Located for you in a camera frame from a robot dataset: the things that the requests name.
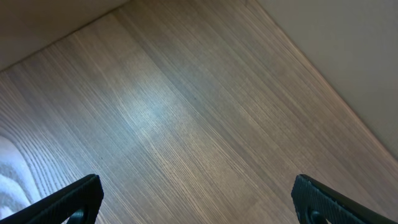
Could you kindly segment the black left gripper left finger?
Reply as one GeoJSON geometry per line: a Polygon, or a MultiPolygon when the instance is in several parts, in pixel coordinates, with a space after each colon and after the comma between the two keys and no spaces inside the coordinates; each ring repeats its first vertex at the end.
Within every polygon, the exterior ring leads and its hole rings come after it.
{"type": "Polygon", "coordinates": [[[1,220],[1,224],[94,224],[104,192],[100,177],[84,178],[1,220]]]}

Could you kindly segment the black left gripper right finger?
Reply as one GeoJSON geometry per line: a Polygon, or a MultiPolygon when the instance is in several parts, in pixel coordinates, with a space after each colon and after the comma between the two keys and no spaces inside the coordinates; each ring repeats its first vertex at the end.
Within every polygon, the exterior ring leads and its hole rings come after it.
{"type": "Polygon", "coordinates": [[[305,174],[296,176],[291,196],[300,224],[397,224],[305,174]]]}

